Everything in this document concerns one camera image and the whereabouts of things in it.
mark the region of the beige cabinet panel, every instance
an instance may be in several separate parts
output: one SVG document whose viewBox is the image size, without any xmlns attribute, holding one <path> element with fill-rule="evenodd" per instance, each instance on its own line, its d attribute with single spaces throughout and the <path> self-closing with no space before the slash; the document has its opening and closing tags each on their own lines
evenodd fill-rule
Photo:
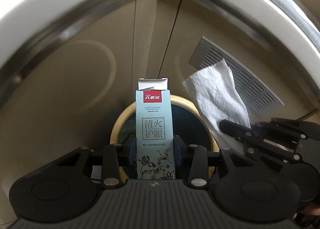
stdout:
<svg viewBox="0 0 320 229">
<path fill-rule="evenodd" d="M 310 111 L 268 61 L 275 55 L 265 50 L 240 29 L 191 0 L 182 0 L 159 77 L 169 79 L 172 94 L 189 98 L 182 82 L 197 69 L 189 64 L 198 42 L 205 36 L 235 57 L 284 103 L 273 112 L 258 117 L 249 110 L 252 123 L 269 121 L 271 117 L 297 119 Z"/>
<path fill-rule="evenodd" d="M 109 143 L 131 103 L 135 1 L 45 59 L 0 112 L 0 224 L 14 221 L 13 182 L 82 145 Z"/>
</svg>

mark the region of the silver screw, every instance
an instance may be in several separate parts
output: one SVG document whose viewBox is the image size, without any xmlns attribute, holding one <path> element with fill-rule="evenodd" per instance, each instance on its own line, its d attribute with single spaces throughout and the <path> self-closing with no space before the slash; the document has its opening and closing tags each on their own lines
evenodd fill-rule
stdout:
<svg viewBox="0 0 320 229">
<path fill-rule="evenodd" d="M 106 186 L 115 186 L 115 185 L 119 184 L 120 181 L 118 179 L 116 179 L 115 177 L 108 177 L 103 181 L 103 183 Z"/>
<path fill-rule="evenodd" d="M 207 181 L 202 178 L 194 178 L 193 180 L 191 180 L 191 184 L 196 187 L 201 187 L 205 186 L 207 184 Z"/>
</svg>

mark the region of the light blue box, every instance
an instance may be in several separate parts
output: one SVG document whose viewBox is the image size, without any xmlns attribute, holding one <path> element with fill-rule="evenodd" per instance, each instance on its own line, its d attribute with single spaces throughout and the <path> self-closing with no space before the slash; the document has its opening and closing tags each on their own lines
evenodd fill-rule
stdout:
<svg viewBox="0 0 320 229">
<path fill-rule="evenodd" d="M 136 91 L 138 179 L 174 179 L 169 90 Z"/>
</svg>

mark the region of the white tissue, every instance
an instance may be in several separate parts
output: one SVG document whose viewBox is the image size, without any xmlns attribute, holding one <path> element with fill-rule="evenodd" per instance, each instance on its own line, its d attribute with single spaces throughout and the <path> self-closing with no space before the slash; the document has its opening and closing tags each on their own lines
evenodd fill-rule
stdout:
<svg viewBox="0 0 320 229">
<path fill-rule="evenodd" d="M 195 72 L 183 86 L 219 148 L 230 147 L 243 154 L 243 145 L 219 129 L 224 119 L 250 128 L 247 108 L 235 89 L 232 71 L 225 60 Z"/>
</svg>

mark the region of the vent slot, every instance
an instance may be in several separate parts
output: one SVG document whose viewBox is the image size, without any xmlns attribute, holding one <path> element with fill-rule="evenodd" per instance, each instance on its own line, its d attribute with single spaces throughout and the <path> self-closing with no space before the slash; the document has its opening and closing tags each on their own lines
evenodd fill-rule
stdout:
<svg viewBox="0 0 320 229">
<path fill-rule="evenodd" d="M 223 58 L 233 73 L 235 89 L 242 101 L 258 116 L 271 111 L 274 107 L 284 105 L 248 68 L 205 37 L 200 40 L 189 63 L 197 69 L 202 69 L 214 65 Z"/>
</svg>

